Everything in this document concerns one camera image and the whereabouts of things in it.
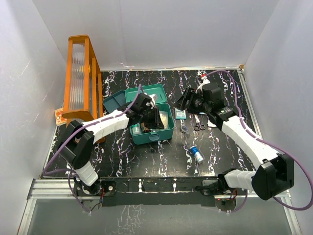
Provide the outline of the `white medicine bottle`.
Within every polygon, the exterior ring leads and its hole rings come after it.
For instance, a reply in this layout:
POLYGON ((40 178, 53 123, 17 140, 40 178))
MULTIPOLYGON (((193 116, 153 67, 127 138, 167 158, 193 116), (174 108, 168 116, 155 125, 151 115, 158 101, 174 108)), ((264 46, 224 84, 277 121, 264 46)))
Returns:
POLYGON ((132 134, 133 134, 133 135, 140 135, 140 134, 141 134, 141 127, 140 127, 140 124, 137 123, 137 124, 133 125, 133 126, 131 127, 131 130, 132 130, 132 134))

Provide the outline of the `brown orange-cap bottle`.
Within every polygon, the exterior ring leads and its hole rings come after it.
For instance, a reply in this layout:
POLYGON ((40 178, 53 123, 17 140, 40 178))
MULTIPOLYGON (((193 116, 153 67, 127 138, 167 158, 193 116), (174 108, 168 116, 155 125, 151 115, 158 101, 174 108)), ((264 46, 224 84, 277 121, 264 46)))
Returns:
POLYGON ((150 132, 154 131, 153 128, 148 127, 145 123, 141 123, 140 127, 141 127, 141 131, 143 134, 150 133, 150 132))

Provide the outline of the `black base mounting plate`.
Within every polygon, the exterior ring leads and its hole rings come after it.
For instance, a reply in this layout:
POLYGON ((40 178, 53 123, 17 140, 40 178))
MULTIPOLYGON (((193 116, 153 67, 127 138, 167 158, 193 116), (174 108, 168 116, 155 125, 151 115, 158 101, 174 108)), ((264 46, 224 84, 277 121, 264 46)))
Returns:
POLYGON ((101 177, 94 186, 74 181, 83 201, 95 200, 102 207, 125 205, 200 205, 233 210, 244 198, 241 189, 220 189, 213 177, 101 177))

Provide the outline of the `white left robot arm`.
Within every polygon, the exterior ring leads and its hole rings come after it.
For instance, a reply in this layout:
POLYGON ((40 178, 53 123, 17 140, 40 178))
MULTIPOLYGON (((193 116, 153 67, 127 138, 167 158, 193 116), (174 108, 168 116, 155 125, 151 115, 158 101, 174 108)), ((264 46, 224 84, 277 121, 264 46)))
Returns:
POLYGON ((71 165, 87 194, 97 195, 101 189, 100 178, 90 162, 93 146, 107 135, 136 124, 144 123, 153 129, 163 128, 156 100, 156 94, 139 93, 132 102, 104 118, 83 123, 72 121, 69 124, 57 154, 71 165))

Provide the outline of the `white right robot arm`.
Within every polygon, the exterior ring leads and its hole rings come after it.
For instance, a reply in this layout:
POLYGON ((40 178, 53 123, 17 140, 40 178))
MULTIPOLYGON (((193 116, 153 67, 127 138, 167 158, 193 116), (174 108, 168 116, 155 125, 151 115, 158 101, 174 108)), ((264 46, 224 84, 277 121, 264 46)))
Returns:
POLYGON ((293 187, 293 159, 262 143, 249 127, 243 127, 239 113, 227 105, 218 84, 186 89, 174 107, 194 115, 206 114, 210 122, 233 139, 252 161, 255 171, 230 169, 218 175, 221 193, 230 194, 235 188, 242 188, 268 200, 293 187))

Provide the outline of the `black scissors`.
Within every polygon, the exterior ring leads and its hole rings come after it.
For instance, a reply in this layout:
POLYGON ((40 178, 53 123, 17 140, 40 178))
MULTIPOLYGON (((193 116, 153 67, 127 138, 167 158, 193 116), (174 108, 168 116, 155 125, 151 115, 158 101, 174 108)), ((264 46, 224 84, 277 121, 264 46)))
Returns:
POLYGON ((196 124, 194 125, 194 130, 196 132, 205 130, 205 125, 200 122, 200 119, 197 115, 194 115, 196 124))

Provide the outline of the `orange card box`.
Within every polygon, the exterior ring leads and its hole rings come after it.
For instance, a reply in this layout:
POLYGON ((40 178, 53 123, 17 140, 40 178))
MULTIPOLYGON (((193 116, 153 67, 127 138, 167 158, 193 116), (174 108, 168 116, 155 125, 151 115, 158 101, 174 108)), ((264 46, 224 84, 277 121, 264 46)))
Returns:
POLYGON ((67 119, 63 117, 63 108, 55 110, 55 122, 57 126, 61 126, 67 123, 67 119))

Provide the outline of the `white blue bandage roll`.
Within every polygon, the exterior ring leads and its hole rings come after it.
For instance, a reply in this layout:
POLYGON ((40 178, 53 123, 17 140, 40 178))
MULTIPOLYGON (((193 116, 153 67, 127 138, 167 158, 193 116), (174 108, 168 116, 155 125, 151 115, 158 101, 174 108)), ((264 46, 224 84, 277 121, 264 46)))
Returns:
POLYGON ((204 160, 203 156, 201 155, 201 153, 199 152, 199 150, 197 149, 196 146, 191 146, 190 147, 190 152, 193 154, 195 161, 199 164, 201 164, 204 160))

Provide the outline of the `orange wooden rack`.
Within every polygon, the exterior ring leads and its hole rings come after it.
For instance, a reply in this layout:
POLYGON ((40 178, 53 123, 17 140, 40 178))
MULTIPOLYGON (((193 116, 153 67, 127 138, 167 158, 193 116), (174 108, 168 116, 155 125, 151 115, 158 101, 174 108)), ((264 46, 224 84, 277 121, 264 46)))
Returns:
POLYGON ((92 121, 104 115, 102 75, 88 35, 68 39, 67 71, 62 117, 92 121))

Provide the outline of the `beige gauze bag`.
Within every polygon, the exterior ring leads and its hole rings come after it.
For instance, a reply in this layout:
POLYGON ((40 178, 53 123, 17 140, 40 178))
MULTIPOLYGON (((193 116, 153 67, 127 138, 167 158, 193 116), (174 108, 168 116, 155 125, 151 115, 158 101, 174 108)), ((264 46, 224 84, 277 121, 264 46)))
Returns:
POLYGON ((164 126, 164 129, 168 129, 168 126, 169 126, 169 114, 168 114, 168 112, 160 111, 159 116, 160 116, 161 122, 164 126))

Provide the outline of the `dark teal inner tray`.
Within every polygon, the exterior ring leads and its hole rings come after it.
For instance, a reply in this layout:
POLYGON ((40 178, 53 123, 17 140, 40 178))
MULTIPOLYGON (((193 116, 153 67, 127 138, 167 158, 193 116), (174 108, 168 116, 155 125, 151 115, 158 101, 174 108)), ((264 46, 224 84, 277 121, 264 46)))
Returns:
POLYGON ((112 113, 114 110, 123 106, 126 103, 125 91, 120 90, 103 100, 103 106, 108 113, 112 113))

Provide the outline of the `teal wipe packet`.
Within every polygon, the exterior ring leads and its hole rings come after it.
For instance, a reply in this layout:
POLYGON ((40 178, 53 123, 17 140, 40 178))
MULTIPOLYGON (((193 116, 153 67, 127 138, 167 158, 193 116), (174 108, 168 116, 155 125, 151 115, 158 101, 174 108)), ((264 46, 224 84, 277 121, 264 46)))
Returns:
POLYGON ((187 119, 186 111, 185 110, 179 110, 179 109, 175 108, 175 119, 176 120, 186 120, 187 119))

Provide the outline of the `teal medicine box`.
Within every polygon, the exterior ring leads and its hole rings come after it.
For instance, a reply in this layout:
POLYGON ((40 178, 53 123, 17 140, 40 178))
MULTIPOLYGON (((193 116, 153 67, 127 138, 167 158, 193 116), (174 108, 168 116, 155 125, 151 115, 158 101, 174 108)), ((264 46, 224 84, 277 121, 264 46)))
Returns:
POLYGON ((154 84, 142 88, 144 93, 155 101, 156 107, 154 110, 143 112, 141 119, 130 127, 134 143, 140 145, 171 139, 175 122, 164 87, 154 84))

